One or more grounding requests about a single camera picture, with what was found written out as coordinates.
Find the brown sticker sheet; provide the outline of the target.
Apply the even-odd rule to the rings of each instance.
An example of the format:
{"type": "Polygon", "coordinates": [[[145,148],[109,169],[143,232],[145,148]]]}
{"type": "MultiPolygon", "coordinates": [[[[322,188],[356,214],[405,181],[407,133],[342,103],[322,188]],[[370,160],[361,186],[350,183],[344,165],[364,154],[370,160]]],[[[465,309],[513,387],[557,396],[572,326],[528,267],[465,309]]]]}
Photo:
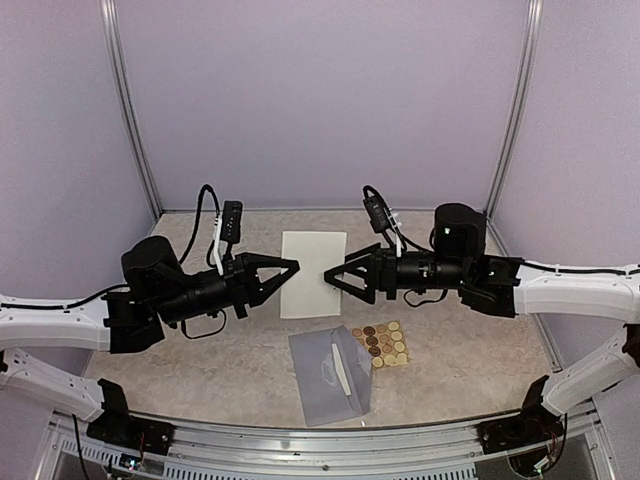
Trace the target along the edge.
{"type": "Polygon", "coordinates": [[[405,366],[410,363],[406,337],[398,321],[354,327],[349,331],[370,355],[374,370],[405,366]]]}

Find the grey envelope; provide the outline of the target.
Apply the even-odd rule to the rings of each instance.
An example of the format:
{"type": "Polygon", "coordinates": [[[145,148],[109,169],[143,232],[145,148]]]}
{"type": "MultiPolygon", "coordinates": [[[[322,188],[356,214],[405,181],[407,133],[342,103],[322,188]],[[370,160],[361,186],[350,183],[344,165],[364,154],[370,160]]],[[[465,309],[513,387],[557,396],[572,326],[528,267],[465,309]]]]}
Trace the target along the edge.
{"type": "Polygon", "coordinates": [[[372,366],[368,352],[339,326],[289,337],[289,347],[305,424],[318,427],[370,412],[372,366]],[[340,349],[352,395],[346,397],[335,374],[331,344],[340,349]]]}

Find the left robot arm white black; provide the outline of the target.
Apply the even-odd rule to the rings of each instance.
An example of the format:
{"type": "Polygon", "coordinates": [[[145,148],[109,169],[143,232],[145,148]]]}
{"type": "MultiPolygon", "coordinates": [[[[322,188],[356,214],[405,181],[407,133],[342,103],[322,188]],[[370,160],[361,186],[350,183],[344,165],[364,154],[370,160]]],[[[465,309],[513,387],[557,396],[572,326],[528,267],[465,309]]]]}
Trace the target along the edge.
{"type": "Polygon", "coordinates": [[[140,434],[123,389],[75,377],[24,357],[26,347],[73,347],[113,355],[161,342],[165,326],[233,308],[237,318],[264,304],[300,269],[297,261],[254,253],[228,257],[220,269],[187,274],[170,241],[151,236],[121,259],[125,282],[63,305],[1,301],[1,383],[56,410],[100,425],[121,445],[140,434]]]}

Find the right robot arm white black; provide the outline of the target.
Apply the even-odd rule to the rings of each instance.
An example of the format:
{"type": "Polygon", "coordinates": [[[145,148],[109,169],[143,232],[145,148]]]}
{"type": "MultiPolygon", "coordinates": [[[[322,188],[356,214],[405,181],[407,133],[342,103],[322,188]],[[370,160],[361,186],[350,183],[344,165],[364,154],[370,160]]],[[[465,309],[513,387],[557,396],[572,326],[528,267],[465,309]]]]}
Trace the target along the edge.
{"type": "Polygon", "coordinates": [[[407,239],[349,254],[324,273],[326,283],[372,304],[399,291],[457,292],[462,304],[494,317],[559,313],[618,320],[622,328],[567,369],[534,382],[513,419],[523,444],[546,432],[551,418],[639,372],[639,268],[565,267],[485,252],[486,216],[460,203],[436,208],[428,249],[406,251],[407,239]]]}

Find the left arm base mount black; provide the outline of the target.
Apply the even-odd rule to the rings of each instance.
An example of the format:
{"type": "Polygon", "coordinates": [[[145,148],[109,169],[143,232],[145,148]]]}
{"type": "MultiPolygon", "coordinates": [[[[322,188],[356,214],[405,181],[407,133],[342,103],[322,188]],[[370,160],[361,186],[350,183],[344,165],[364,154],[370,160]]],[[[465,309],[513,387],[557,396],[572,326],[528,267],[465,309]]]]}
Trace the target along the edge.
{"type": "Polygon", "coordinates": [[[125,393],[121,386],[100,379],[103,400],[102,412],[88,423],[89,438],[141,453],[166,456],[174,437],[175,426],[168,422],[134,416],[130,413],[125,393]]]}

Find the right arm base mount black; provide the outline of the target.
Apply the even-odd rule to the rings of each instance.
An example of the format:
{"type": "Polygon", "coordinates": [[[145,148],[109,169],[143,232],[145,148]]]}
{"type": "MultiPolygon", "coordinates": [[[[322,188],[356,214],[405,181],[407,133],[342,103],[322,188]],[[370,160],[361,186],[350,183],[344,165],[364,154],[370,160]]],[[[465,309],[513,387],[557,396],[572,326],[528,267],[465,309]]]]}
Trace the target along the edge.
{"type": "Polygon", "coordinates": [[[566,427],[561,415],[542,405],[543,387],[548,380],[549,376],[544,375],[531,384],[516,415],[477,425],[484,454],[518,449],[564,436],[566,427]]]}

